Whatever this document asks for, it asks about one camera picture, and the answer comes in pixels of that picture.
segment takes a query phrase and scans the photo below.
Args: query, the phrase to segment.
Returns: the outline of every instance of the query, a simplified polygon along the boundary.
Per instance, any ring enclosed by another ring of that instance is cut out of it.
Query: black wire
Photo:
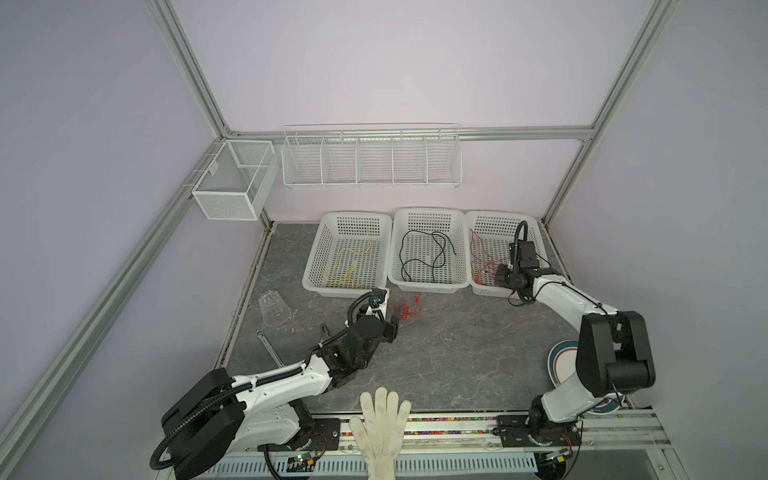
[[[615,384],[615,383],[614,383],[614,381],[611,379],[611,374],[610,374],[610,373],[609,373],[607,370],[606,370],[606,372],[605,372],[605,376],[606,376],[607,380],[608,380],[609,382],[611,382],[611,386],[612,386],[612,387],[614,387],[614,394],[616,394],[616,398],[615,398],[615,399],[612,399],[611,397],[604,397],[604,398],[603,398],[603,400],[610,400],[610,401],[612,401],[612,402],[615,402],[615,403],[616,403],[616,405],[618,405],[618,406],[619,406],[619,408],[622,408],[623,406],[621,405],[621,402],[619,401],[619,398],[621,397],[621,395],[619,395],[619,392],[618,392],[618,390],[616,389],[616,384]]]
[[[405,262],[402,261],[402,249],[406,245],[406,236],[409,233],[411,233],[411,232],[423,233],[425,235],[429,235],[430,237],[432,237],[432,239],[435,241],[435,243],[437,243],[437,246],[440,247],[440,253],[438,253],[437,256],[435,257],[435,259],[432,261],[432,265],[430,265],[429,263],[427,263],[424,260],[421,260],[419,258],[412,258],[412,259],[407,260]],[[442,244],[440,244],[440,242],[438,242],[438,238],[442,238],[443,239],[443,243]],[[406,265],[408,263],[411,263],[411,262],[420,262],[420,263],[423,263],[424,265],[429,266],[429,267],[432,268],[432,283],[437,283],[435,281],[435,268],[442,268],[448,262],[447,256],[445,255],[445,248],[448,246],[448,243],[451,244],[451,248],[453,249],[453,254],[456,255],[456,247],[453,246],[453,242],[451,241],[451,238],[448,235],[446,235],[445,233],[438,232],[438,231],[434,231],[432,233],[429,233],[429,232],[423,232],[421,230],[408,230],[405,233],[405,235],[402,236],[402,241],[400,243],[400,252],[398,253],[398,257],[400,258],[400,264],[402,265],[400,267],[400,276],[401,276],[401,278],[403,280],[405,280],[406,279],[406,275],[407,275],[408,276],[408,281],[412,282],[413,278],[411,277],[411,274],[408,273],[408,270],[406,270]],[[440,256],[442,256],[442,264],[435,265],[437,263],[438,258],[440,258]]]
[[[510,294],[509,294],[509,296],[507,297],[507,303],[509,303],[509,304],[510,304],[510,305],[512,305],[512,306],[526,306],[526,305],[531,305],[531,304],[533,303],[532,301],[529,301],[529,300],[528,300],[528,297],[527,297],[527,296],[525,296],[525,295],[520,295],[520,294],[518,294],[518,298],[520,299],[520,301],[521,301],[522,303],[517,303],[517,304],[515,304],[515,303],[512,303],[512,300],[511,300],[511,298],[512,298],[512,295],[515,295],[515,291],[516,291],[516,290],[512,290],[512,293],[510,293]]]
[[[552,262],[550,262],[549,260],[545,259],[544,257],[542,257],[541,255],[539,255],[538,253],[536,253],[536,256],[537,256],[537,257],[539,257],[539,258],[541,258],[543,261],[547,262],[547,265],[549,265],[549,266],[552,266]]]
[[[350,305],[346,310],[346,323],[348,326],[352,326],[355,323],[355,310],[360,305],[360,303],[363,303],[371,296],[373,296],[373,292],[365,292],[363,295],[358,296],[354,302],[352,302],[352,305]]]
[[[296,367],[293,370],[288,370],[287,372],[280,372],[276,373],[271,376],[262,377],[256,380],[256,385],[252,383],[244,383],[243,385],[238,385],[236,387],[233,387],[228,390],[224,390],[223,392],[217,393],[216,395],[210,397],[209,399],[205,399],[202,401],[199,407],[197,407],[195,410],[193,410],[191,413],[186,415],[183,419],[181,419],[180,422],[174,427],[173,430],[170,431],[168,435],[165,436],[164,439],[161,440],[161,442],[157,445],[157,448],[152,452],[152,456],[149,458],[149,467],[153,470],[162,470],[163,468],[168,468],[172,466],[173,460],[163,460],[160,461],[160,457],[163,455],[163,452],[165,452],[165,449],[168,448],[168,446],[176,439],[176,437],[181,434],[181,432],[194,420],[199,418],[201,415],[203,415],[205,412],[207,412],[212,406],[214,405],[220,405],[225,399],[228,399],[231,396],[235,396],[240,392],[245,392],[246,390],[251,390],[256,388],[257,386],[266,385],[267,383],[277,382],[278,380],[287,379],[291,376],[298,375],[302,372],[301,367]]]
[[[567,288],[567,289],[571,290],[572,292],[576,292],[576,293],[578,293],[579,295],[581,295],[581,296],[582,296],[582,297],[584,297],[585,299],[587,299],[587,300],[589,300],[590,302],[592,302],[592,304],[593,304],[593,305],[595,305],[597,308],[599,308],[600,310],[603,310],[603,313],[605,313],[605,315],[606,315],[606,316],[608,315],[608,312],[606,312],[606,311],[605,311],[605,309],[603,308],[603,304],[602,304],[602,303],[600,303],[600,302],[595,302],[594,300],[592,300],[592,299],[591,299],[591,298],[589,298],[588,296],[584,295],[582,292],[580,292],[580,291],[576,290],[574,287],[572,287],[572,286],[568,285],[566,282],[555,282],[555,281],[551,281],[551,282],[547,282],[547,283],[545,283],[544,285],[542,285],[542,286],[541,286],[541,287],[538,289],[538,292],[536,292],[536,295],[534,295],[534,296],[533,296],[533,300],[536,300],[536,297],[538,297],[539,293],[541,293],[541,291],[544,289],[544,287],[545,287],[545,286],[547,286],[547,285],[549,285],[550,283],[556,283],[556,284],[558,284],[558,285],[562,285],[562,286],[564,286],[565,288]]]
[[[568,469],[567,472],[565,472],[565,475],[563,475],[563,478],[560,480],[565,480],[565,477],[569,476],[571,472],[573,472],[574,467],[576,466],[576,461],[578,460],[578,454],[581,452],[581,436],[584,434],[584,420],[581,420],[581,430],[578,433],[578,447],[576,448],[576,455],[574,455],[574,461],[571,463],[571,467]]]
[[[266,463],[266,469],[270,471],[272,474],[272,478],[275,480],[286,480],[284,477],[281,477],[279,473],[277,473],[277,470],[275,469],[275,465],[272,465],[272,460],[270,460],[270,446],[264,445],[264,461]]]
[[[161,440],[161,442],[157,445],[157,448],[154,450],[154,452],[152,452],[152,456],[149,458],[149,468],[152,468],[153,470],[162,470],[172,466],[174,464],[173,460],[168,459],[161,461],[160,457],[163,455],[163,452],[165,452],[165,449],[168,448],[172,441],[174,441],[176,437],[179,436],[182,430],[184,430],[198,417],[203,415],[212,406],[221,404],[225,399],[228,399],[231,396],[237,395],[240,392],[245,392],[246,390],[252,388],[253,386],[250,383],[244,383],[243,385],[217,393],[209,399],[204,400],[199,407],[192,411],[192,413],[181,419],[181,421],[174,427],[174,429],[171,430],[170,433]]]

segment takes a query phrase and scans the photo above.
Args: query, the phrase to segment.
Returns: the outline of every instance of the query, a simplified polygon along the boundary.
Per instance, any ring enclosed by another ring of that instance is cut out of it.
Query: ventilated metal panel
[[[275,457],[277,472],[287,478],[306,476],[306,473],[286,473],[285,456]],[[532,453],[484,452],[434,455],[402,454],[395,460],[397,476],[437,475],[480,475],[484,473],[525,473],[536,472],[536,461]],[[337,478],[368,476],[368,469],[361,455],[327,455],[317,462],[313,478]],[[213,468],[198,478],[271,478],[264,458],[230,457],[223,458]]]

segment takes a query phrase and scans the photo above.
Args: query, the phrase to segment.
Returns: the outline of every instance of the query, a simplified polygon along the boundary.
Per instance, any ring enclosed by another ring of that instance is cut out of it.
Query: white wire rack
[[[327,125],[284,128],[283,182],[290,188],[457,187],[458,125]]]
[[[192,194],[212,220],[258,220],[278,168],[271,141],[227,140]]]

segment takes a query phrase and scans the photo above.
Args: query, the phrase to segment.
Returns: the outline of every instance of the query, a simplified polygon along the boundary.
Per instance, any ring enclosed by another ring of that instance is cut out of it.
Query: yellow wire
[[[351,248],[348,248],[348,247],[342,247],[342,250],[346,250],[352,253],[353,255],[357,255],[357,256],[365,255],[371,250],[371,247],[373,247],[373,240],[371,240],[369,228],[366,228],[366,238],[368,239],[368,247],[363,252],[356,252],[355,250],[352,250]],[[339,267],[340,260],[341,260],[341,256],[339,255],[336,257],[336,263],[331,267],[331,270],[328,270],[328,275],[336,271],[336,268]],[[346,268],[346,272],[344,276],[338,280],[331,280],[326,276],[325,273],[322,273],[322,275],[323,275],[323,278],[326,280],[326,282],[328,282],[329,284],[338,284],[338,283],[347,284],[348,283],[352,285],[352,288],[359,288],[358,284],[355,282],[355,279],[352,277],[353,273],[355,273],[355,269],[352,267],[352,265],[349,265]]]

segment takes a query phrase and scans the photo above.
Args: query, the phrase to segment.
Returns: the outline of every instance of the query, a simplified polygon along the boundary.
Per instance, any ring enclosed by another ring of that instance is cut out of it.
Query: white plastic basket
[[[302,284],[322,296],[358,297],[386,286],[392,218],[364,212],[326,214],[312,244]]]
[[[509,244],[515,241],[515,229],[523,220],[528,221],[528,239],[532,240],[536,246],[536,253],[547,260],[541,262],[541,265],[549,266],[541,231],[533,217],[488,211],[468,212],[466,217],[469,230],[469,262],[472,272],[469,282],[475,295],[509,296],[511,290],[493,286],[493,279],[496,267],[501,263],[509,262]],[[512,295],[512,298],[517,298],[517,293]]]
[[[277,171],[271,141],[226,140],[192,194],[213,220],[258,220]]]
[[[410,230],[424,233],[409,233]],[[444,233],[451,241],[440,240],[444,238],[441,236],[433,237],[432,232]],[[464,214],[439,208],[397,210],[389,255],[389,281],[406,292],[455,293],[468,286],[469,243]],[[406,275],[403,274],[403,263],[406,264]]]

